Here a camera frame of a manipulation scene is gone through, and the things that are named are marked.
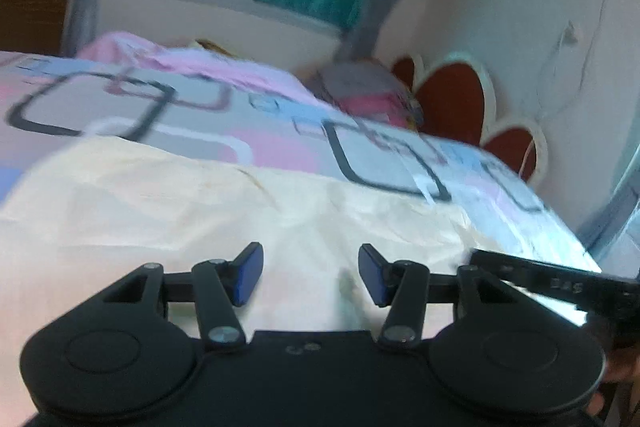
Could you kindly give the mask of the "person right hand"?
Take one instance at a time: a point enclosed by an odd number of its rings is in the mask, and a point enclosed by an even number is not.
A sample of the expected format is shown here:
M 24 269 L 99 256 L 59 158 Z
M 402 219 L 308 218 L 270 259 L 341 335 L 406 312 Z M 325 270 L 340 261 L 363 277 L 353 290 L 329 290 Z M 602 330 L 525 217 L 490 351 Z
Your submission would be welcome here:
M 605 331 L 598 329 L 596 325 L 586 324 L 582 328 L 593 335 L 602 347 L 608 342 Z M 628 410 L 631 412 L 632 407 L 639 403 L 639 343 L 632 347 L 608 352 L 603 381 L 605 383 L 631 383 L 634 385 L 631 392 L 631 403 L 628 405 Z M 587 407 L 588 414 L 596 416 L 604 408 L 604 403 L 604 396 L 597 392 Z

